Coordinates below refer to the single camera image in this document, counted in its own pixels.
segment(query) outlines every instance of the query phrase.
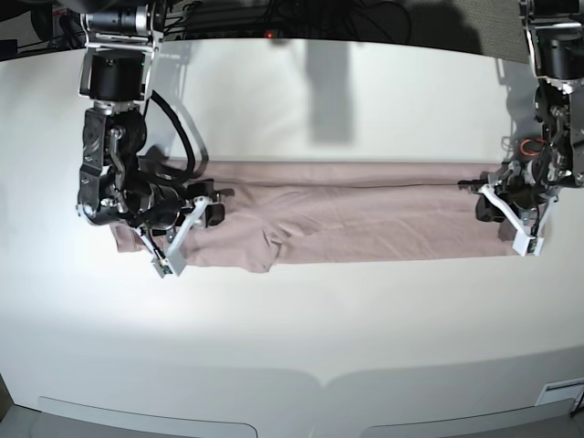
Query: pink garment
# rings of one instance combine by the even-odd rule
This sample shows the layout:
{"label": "pink garment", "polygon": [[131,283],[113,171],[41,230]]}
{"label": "pink garment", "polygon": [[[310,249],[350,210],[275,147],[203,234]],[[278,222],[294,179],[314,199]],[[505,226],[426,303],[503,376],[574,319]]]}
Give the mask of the pink garment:
{"label": "pink garment", "polygon": [[[475,219],[478,196],[461,191],[499,166],[430,163],[210,162],[205,179],[231,189],[225,221],[191,231],[189,265],[277,264],[510,256],[499,224]],[[121,252],[143,249],[125,225]],[[167,246],[160,239],[162,246]]]}

